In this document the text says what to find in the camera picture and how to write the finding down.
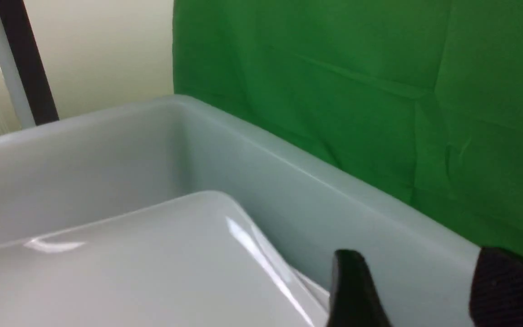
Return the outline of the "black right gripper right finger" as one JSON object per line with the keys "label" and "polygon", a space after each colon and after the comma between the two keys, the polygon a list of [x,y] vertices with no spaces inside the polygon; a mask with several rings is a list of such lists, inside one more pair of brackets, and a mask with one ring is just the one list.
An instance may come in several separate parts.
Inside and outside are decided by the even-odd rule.
{"label": "black right gripper right finger", "polygon": [[482,247],[469,298],[476,327],[523,327],[523,257],[500,247]]}

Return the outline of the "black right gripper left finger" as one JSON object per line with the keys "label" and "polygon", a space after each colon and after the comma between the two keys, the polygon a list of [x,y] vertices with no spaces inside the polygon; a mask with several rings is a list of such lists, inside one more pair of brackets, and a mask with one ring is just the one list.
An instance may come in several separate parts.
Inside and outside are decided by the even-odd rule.
{"label": "black right gripper left finger", "polygon": [[361,253],[334,252],[328,327],[390,327],[369,266]]}

